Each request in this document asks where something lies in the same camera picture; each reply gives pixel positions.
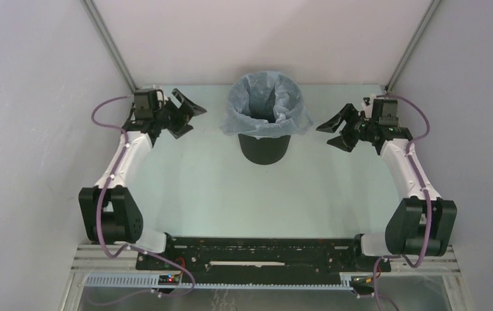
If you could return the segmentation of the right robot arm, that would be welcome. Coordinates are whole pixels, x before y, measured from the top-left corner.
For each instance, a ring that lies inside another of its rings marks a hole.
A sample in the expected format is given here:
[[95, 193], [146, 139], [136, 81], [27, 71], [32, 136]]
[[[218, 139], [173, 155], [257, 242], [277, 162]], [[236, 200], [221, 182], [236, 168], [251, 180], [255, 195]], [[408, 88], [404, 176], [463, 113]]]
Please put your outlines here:
[[382, 158], [397, 189], [400, 202], [383, 233], [363, 234], [360, 246], [349, 251], [352, 268], [364, 271], [374, 257], [397, 258], [408, 255], [441, 257], [446, 253], [457, 216], [457, 206], [445, 200], [430, 183], [418, 160], [415, 142], [398, 118], [397, 95], [363, 98], [362, 108], [346, 104], [316, 130], [338, 132], [330, 146], [352, 152], [359, 142], [370, 143]]

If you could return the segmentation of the light blue plastic trash bag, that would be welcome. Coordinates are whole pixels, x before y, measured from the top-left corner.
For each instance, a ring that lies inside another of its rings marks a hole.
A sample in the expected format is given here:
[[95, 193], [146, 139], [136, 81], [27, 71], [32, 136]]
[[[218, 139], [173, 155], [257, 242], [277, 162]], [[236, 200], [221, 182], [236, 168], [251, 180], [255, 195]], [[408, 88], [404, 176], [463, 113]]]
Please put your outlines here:
[[261, 139], [303, 135], [313, 124], [298, 84], [281, 72], [260, 71], [231, 86], [220, 129]]

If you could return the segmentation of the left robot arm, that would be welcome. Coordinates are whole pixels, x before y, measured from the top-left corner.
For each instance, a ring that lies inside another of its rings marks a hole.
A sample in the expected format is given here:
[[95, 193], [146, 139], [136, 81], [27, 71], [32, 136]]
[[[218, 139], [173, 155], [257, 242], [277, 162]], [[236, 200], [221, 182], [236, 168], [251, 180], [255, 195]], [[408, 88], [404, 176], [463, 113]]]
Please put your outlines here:
[[120, 252], [111, 252], [108, 247], [118, 244], [122, 249], [152, 253], [151, 261], [159, 269], [168, 270], [175, 264], [176, 252], [166, 246], [166, 233], [145, 228], [143, 215], [129, 186], [161, 133], [166, 130], [179, 139], [193, 130], [191, 119], [203, 115], [206, 109], [178, 89], [166, 96], [157, 86], [137, 89], [123, 98], [132, 100], [132, 106], [122, 126], [106, 124], [96, 118], [97, 112], [112, 103], [112, 99], [99, 104], [91, 114], [95, 125], [118, 130], [120, 141], [100, 179], [79, 192], [86, 235], [111, 259], [118, 257]]

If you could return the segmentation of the black cylindrical trash bin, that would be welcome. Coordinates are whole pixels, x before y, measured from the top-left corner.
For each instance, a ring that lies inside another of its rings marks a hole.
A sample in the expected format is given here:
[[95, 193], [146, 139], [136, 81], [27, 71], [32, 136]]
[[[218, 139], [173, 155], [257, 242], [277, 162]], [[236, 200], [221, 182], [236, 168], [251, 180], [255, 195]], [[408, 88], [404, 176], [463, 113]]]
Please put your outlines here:
[[291, 139], [291, 135], [261, 139], [242, 134], [237, 136], [245, 157], [258, 165], [270, 165], [282, 159]]

